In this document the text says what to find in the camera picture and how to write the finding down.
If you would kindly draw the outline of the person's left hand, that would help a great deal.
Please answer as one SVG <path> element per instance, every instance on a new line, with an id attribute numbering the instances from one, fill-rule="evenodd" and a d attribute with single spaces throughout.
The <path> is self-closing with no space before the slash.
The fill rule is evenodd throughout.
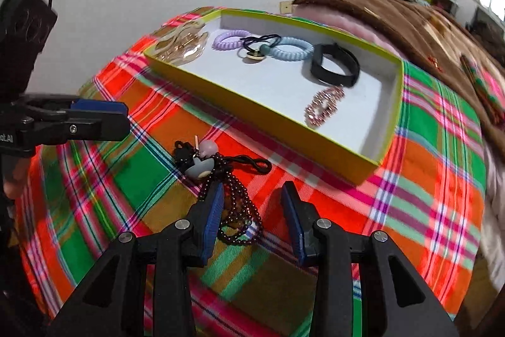
<path id="1" fill-rule="evenodd" d="M 9 199 L 16 200 L 22 195 L 27 184 L 30 158 L 3 156 L 3 190 Z"/>

